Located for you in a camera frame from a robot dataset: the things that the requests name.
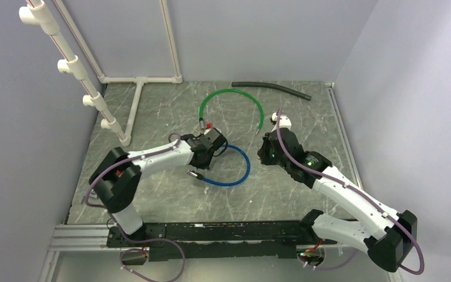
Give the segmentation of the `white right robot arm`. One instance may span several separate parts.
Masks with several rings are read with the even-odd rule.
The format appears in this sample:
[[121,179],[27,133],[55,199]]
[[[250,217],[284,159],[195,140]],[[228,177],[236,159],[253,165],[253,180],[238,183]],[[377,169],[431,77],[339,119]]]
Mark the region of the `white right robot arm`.
[[415,275],[424,272],[415,214],[398,212],[357,188],[326,157],[305,151],[295,133],[286,127],[266,133],[262,140],[257,153],[261,164],[280,166],[293,180],[326,195],[355,218],[341,220],[313,209],[300,221],[304,242],[329,239],[366,253],[388,272],[399,268]]

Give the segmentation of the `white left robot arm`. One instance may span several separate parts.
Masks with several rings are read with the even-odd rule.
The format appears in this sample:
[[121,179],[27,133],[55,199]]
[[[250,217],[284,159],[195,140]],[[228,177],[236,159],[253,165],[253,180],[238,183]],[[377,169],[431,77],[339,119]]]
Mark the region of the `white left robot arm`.
[[133,205],[139,183],[153,174],[180,166],[208,169],[215,153],[227,144],[216,128],[199,135],[172,133],[165,145],[126,152],[108,152],[89,179],[89,191],[100,199],[100,208],[122,228],[122,239],[132,247],[145,239],[145,226]]

